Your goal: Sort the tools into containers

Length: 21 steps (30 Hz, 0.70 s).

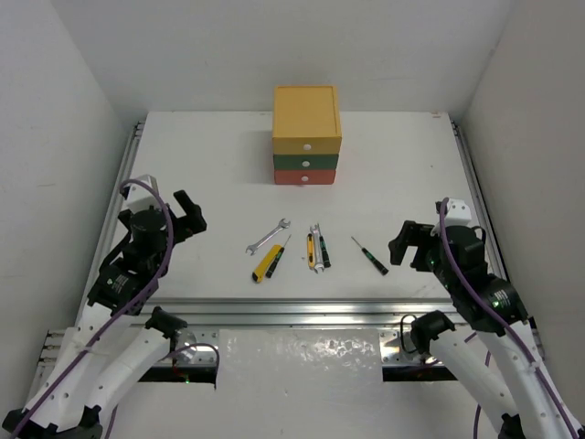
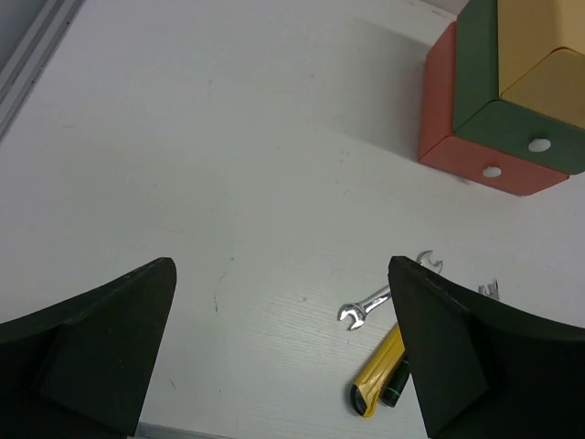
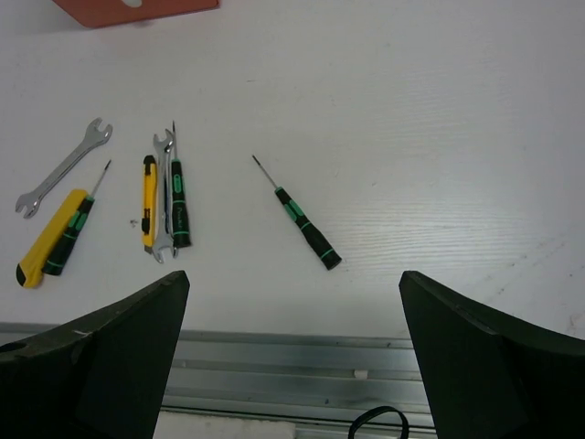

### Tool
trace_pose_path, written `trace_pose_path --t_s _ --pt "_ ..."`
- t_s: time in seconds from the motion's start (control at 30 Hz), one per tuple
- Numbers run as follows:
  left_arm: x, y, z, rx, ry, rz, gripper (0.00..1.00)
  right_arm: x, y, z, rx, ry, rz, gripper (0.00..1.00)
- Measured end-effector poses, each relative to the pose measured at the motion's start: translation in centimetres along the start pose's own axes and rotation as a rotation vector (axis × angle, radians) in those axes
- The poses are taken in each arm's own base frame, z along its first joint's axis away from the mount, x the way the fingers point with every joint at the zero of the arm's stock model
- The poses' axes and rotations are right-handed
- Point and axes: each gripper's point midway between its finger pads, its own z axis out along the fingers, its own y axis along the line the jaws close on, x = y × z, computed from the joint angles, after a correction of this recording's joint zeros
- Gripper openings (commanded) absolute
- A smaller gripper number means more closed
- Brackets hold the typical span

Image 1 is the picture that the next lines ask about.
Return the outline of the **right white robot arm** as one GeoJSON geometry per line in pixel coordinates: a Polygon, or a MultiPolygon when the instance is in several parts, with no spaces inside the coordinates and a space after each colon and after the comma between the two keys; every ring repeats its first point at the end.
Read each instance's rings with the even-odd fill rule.
{"type": "Polygon", "coordinates": [[[416,351],[444,364],[484,410],[498,437],[583,437],[583,424],[551,383],[518,292],[489,271],[481,229],[451,225],[434,231],[407,220],[388,244],[391,264],[401,264],[409,247],[416,250],[411,268],[435,275],[500,372],[494,374],[474,356],[441,311],[411,322],[416,351]]]}

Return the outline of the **green drawer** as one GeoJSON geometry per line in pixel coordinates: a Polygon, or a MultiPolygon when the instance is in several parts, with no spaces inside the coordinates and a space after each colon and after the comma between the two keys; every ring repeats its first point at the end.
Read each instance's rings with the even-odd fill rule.
{"type": "Polygon", "coordinates": [[[274,155],[275,170],[336,170],[339,155],[274,155]]]}

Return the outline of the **large yellow utility knife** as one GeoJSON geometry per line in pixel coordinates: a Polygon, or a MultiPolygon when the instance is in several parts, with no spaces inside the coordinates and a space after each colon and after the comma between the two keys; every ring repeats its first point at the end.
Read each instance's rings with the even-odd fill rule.
{"type": "Polygon", "coordinates": [[[277,253],[281,248],[282,246],[280,244],[276,244],[273,245],[271,249],[266,253],[266,255],[263,257],[263,259],[260,261],[260,263],[257,265],[257,267],[251,274],[251,279],[254,283],[257,284],[263,280],[265,273],[269,269],[271,263],[273,262],[274,258],[276,257],[277,253]]]}

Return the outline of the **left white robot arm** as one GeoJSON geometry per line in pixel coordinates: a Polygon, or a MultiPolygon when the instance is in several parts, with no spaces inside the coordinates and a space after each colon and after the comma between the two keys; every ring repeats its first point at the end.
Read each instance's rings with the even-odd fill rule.
{"type": "Polygon", "coordinates": [[[126,194],[118,215],[123,238],[101,262],[78,324],[60,348],[54,369],[35,396],[9,412],[2,427],[14,438],[98,438],[124,394],[156,362],[195,351],[187,323],[157,306],[117,357],[112,348],[165,276],[167,253],[207,229],[201,208],[179,190],[177,217],[160,198],[126,194]]]}

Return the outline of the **green black screwdriver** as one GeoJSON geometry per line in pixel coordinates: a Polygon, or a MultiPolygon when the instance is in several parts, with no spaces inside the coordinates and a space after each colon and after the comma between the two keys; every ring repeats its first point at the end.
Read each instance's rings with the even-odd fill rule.
{"type": "Polygon", "coordinates": [[[381,261],[379,261],[366,247],[362,246],[354,236],[351,237],[351,240],[360,248],[360,251],[362,251],[362,253],[367,257],[370,263],[381,275],[388,274],[388,268],[381,261]]]}
{"type": "Polygon", "coordinates": [[[320,248],[321,248],[321,254],[322,254],[323,260],[324,260],[324,267],[325,267],[325,269],[330,268],[331,267],[330,257],[328,254],[328,250],[326,248],[323,233],[321,232],[320,224],[317,223],[316,227],[319,231],[319,243],[320,243],[320,248]]]}
{"type": "Polygon", "coordinates": [[[284,254],[286,244],[288,243],[288,241],[289,241],[289,239],[291,237],[292,237],[292,235],[289,235],[289,237],[287,238],[286,242],[282,245],[282,247],[276,253],[275,258],[271,262],[271,265],[269,266],[269,268],[268,268],[268,270],[267,270],[267,272],[265,274],[265,276],[267,278],[272,278],[272,276],[273,276],[273,274],[274,274],[274,272],[276,270],[276,267],[279,264],[282,255],[284,254]]]}

